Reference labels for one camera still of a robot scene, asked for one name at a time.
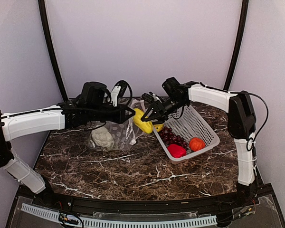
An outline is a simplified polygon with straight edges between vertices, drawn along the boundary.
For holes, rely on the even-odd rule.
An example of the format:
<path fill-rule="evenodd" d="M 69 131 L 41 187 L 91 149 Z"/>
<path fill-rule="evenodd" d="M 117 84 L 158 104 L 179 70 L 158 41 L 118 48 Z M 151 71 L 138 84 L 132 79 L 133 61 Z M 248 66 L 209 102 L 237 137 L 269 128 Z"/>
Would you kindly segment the red toy bell pepper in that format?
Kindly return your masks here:
<path fill-rule="evenodd" d="M 170 155 L 174 158 L 181 158 L 187 155 L 186 149 L 176 144 L 169 145 L 167 149 Z"/>

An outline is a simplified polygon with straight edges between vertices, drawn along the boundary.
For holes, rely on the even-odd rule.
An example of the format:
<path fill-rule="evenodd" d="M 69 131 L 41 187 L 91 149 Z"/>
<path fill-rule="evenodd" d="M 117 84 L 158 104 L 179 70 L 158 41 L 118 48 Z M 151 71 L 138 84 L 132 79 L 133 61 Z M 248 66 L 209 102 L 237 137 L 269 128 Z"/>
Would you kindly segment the orange toy pumpkin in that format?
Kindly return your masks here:
<path fill-rule="evenodd" d="M 190 140 L 190 143 L 189 143 L 189 148 L 193 151 L 193 152 L 197 152 L 199 150 L 202 150 L 206 147 L 206 144 L 205 142 L 198 138 L 198 137 L 193 137 L 191 140 Z"/>

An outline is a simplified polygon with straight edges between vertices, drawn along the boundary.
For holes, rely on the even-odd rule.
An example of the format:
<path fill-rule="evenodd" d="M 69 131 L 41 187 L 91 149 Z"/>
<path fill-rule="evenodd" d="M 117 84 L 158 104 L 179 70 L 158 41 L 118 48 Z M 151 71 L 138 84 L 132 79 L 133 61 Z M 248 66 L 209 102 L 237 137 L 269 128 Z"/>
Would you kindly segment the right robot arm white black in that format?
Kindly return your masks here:
<path fill-rule="evenodd" d="M 238 161 L 237 192 L 233 202 L 237 206 L 250 202 L 258 187 L 255 141 L 260 132 L 256 129 L 257 118 L 251 101 L 253 93 L 221 90 L 194 81 L 180 84 L 174 77 L 166 79 L 162 87 L 169 96 L 164 102 L 152 92 L 142 95 L 150 106 L 141 120 L 162 124 L 170 114 L 191 102 L 210 105 L 227 113 L 228 132 L 234 139 Z"/>

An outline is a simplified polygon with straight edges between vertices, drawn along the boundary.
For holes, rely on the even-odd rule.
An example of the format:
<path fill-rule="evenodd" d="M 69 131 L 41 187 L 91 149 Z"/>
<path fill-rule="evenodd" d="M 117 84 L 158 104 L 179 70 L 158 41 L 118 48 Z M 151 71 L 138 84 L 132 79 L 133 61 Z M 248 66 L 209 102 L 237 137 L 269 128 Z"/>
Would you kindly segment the small circuit board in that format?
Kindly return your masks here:
<path fill-rule="evenodd" d="M 71 225 L 78 225 L 79 221 L 76 219 L 72 219 L 72 218 L 68 218 L 67 214 L 63 215 L 63 214 L 59 214 L 58 216 L 58 221 L 61 222 L 62 224 L 71 224 Z"/>

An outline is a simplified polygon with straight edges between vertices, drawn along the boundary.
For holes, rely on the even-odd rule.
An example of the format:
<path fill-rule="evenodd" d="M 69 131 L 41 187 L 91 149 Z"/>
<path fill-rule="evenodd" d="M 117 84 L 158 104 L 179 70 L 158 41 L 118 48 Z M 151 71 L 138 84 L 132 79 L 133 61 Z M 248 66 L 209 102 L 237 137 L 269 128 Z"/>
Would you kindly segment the yellow toy corn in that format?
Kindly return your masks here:
<path fill-rule="evenodd" d="M 154 124 L 153 126 L 154 126 L 156 132 L 160 132 L 163 129 L 164 124 Z"/>

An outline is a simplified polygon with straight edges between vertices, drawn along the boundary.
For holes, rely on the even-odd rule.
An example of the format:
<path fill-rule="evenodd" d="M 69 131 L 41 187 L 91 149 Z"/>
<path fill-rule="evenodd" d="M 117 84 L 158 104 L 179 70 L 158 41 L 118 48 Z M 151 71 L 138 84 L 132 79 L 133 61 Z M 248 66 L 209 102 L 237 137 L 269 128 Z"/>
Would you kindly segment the clear zip top bag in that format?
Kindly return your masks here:
<path fill-rule="evenodd" d="M 125 123 L 121 124 L 113 122 L 106 122 L 104 124 L 97 122 L 95 126 L 92 127 L 92 131 L 101 127 L 105 127 L 110 132 L 110 134 L 114 139 L 114 147 L 112 150 L 109 151 L 129 150 L 133 145 L 137 143 L 138 138 L 144 134 L 144 132 L 133 123 L 133 118 L 130 118 Z M 89 138 L 90 136 L 88 137 L 87 140 L 87 146 L 89 149 L 91 149 L 89 147 Z"/>

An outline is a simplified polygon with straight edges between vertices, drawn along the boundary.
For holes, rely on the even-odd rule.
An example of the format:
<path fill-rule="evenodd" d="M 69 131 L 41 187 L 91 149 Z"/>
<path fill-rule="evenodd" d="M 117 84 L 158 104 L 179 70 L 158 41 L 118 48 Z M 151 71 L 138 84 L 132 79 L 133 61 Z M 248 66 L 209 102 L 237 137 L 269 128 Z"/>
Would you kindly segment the black front rail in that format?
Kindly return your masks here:
<path fill-rule="evenodd" d="M 59 193 L 49 193 L 39 197 L 27 192 L 26 196 L 33 199 L 39 205 L 62 209 L 75 214 L 91 215 L 94 212 L 121 213 L 121 214 L 164 214 L 197 211 L 200 214 L 211 213 L 213 215 L 231 212 L 232 209 L 253 205 L 253 201 L 259 202 L 257 197 L 246 200 L 238 199 L 239 193 L 164 201 L 122 201 L 91 199 L 85 197 L 72 197 Z"/>

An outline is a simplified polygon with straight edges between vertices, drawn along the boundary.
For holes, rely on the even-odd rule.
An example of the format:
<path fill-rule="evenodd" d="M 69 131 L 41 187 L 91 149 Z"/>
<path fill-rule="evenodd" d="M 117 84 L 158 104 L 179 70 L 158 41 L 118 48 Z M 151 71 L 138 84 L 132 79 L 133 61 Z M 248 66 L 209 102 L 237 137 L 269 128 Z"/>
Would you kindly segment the white toy cauliflower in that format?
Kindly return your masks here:
<path fill-rule="evenodd" d="M 95 150 L 109 151 L 114 147 L 114 139 L 105 127 L 101 127 L 91 132 L 89 147 Z"/>

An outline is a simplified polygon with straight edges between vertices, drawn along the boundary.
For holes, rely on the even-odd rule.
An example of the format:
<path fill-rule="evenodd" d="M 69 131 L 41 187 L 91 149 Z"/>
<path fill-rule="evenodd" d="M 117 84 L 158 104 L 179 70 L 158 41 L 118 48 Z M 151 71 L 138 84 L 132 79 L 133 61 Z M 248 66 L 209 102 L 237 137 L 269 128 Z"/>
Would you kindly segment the right black frame post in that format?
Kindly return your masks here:
<path fill-rule="evenodd" d="M 249 0 L 242 0 L 235 44 L 234 44 L 234 48 L 233 48 L 233 52 L 232 52 L 230 65 L 228 68 L 228 73 L 227 73 L 226 80 L 225 80 L 225 83 L 223 86 L 224 90 L 230 89 L 231 82 L 232 82 L 232 79 L 234 76 L 238 56 L 239 56 L 240 49 L 241 49 L 242 39 L 243 39 L 243 35 L 244 35 L 247 13 L 248 13 L 248 6 L 249 6 Z"/>

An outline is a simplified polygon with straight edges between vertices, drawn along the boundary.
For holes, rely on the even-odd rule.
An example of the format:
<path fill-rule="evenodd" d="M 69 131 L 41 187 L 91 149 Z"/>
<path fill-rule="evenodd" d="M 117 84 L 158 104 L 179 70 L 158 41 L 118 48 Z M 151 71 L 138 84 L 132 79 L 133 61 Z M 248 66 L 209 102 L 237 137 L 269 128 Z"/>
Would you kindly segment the white plastic mesh basket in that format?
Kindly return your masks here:
<path fill-rule="evenodd" d="M 171 128 L 172 132 L 181 136 L 186 143 L 189 143 L 193 137 L 198 137 L 204 141 L 206 147 L 197 152 L 187 149 L 187 154 L 185 156 L 175 158 L 168 151 L 168 144 L 161 139 L 159 133 L 154 128 L 153 132 L 172 164 L 178 164 L 199 156 L 213 149 L 220 142 L 217 134 L 193 106 L 185 106 L 184 111 L 182 112 L 181 110 L 182 109 L 179 108 L 177 112 L 168 115 L 168 120 L 164 123 L 164 126 Z"/>

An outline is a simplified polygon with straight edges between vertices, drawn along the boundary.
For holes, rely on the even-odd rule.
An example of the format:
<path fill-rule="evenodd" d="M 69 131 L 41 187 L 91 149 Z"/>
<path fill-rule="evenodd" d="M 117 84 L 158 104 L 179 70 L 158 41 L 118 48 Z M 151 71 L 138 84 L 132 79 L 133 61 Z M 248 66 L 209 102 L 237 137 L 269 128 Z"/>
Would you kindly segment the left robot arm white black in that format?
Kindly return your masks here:
<path fill-rule="evenodd" d="M 3 114 L 0 110 L 0 168 L 27 186 L 47 207 L 57 204 L 57 195 L 48 180 L 35 172 L 12 150 L 13 139 L 39 132 L 73 129 L 90 122 L 122 124 L 135 115 L 129 104 L 120 104 L 130 85 L 118 81 L 112 91 L 100 82 L 86 82 L 74 99 L 50 107 Z"/>

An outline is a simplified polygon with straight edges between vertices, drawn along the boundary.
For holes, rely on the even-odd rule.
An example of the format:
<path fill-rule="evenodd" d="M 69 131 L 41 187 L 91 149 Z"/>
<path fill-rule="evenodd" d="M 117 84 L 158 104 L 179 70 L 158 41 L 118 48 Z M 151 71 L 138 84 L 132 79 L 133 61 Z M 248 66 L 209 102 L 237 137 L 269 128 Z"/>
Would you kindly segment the dark red toy grapes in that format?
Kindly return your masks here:
<path fill-rule="evenodd" d="M 184 149 L 188 148 L 188 145 L 185 142 L 184 138 L 178 134 L 175 134 L 172 128 L 163 127 L 158 133 L 165 145 L 169 146 L 171 144 L 175 144 L 181 146 Z"/>

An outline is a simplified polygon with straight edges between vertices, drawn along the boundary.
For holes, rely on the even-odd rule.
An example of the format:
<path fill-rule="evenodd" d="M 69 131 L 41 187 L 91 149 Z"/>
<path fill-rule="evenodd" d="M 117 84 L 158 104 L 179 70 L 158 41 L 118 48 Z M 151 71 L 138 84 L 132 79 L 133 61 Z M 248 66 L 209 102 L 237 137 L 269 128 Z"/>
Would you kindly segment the left black frame post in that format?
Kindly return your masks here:
<path fill-rule="evenodd" d="M 56 79 L 57 86 L 59 88 L 60 95 L 63 99 L 63 101 L 68 100 L 67 92 L 63 83 L 63 79 L 59 70 L 57 57 L 55 54 L 53 41 L 51 37 L 50 27 L 48 23 L 48 16 L 47 16 L 47 10 L 46 10 L 46 2 L 44 0 L 38 0 L 38 7 L 39 7 L 39 14 L 41 18 L 41 24 L 43 28 L 44 38 L 46 41 L 47 51 L 49 54 L 50 62 L 52 65 L 52 69 L 54 72 L 54 76 Z"/>

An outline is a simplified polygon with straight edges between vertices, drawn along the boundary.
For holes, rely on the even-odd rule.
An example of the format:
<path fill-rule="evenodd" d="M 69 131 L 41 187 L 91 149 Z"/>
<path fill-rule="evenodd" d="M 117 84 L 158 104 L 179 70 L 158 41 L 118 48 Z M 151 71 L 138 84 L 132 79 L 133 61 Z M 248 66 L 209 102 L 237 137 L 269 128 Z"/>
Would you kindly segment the black frame post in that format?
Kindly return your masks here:
<path fill-rule="evenodd" d="M 248 6 L 249 6 L 249 0 L 242 0 L 235 44 L 234 44 L 234 48 L 233 48 L 233 52 L 232 52 L 230 65 L 228 68 L 228 73 L 227 73 L 226 80 L 225 80 L 225 83 L 223 86 L 224 90 L 230 89 L 231 82 L 232 82 L 232 79 L 234 76 L 238 56 L 239 56 L 240 49 L 241 49 L 242 39 L 243 39 L 243 35 L 244 35 L 247 13 L 248 13 Z"/>
<path fill-rule="evenodd" d="M 47 51 L 49 54 L 50 62 L 52 65 L 52 69 L 54 72 L 54 76 L 56 79 L 57 86 L 59 88 L 60 95 L 63 99 L 63 101 L 68 100 L 67 92 L 63 83 L 63 79 L 59 70 L 57 57 L 55 54 L 53 41 L 51 37 L 50 27 L 48 23 L 48 16 L 47 16 L 47 10 L 46 10 L 46 2 L 44 0 L 38 0 L 38 7 L 39 7 L 39 14 L 41 18 L 41 24 L 43 28 L 44 38 L 46 41 Z"/>

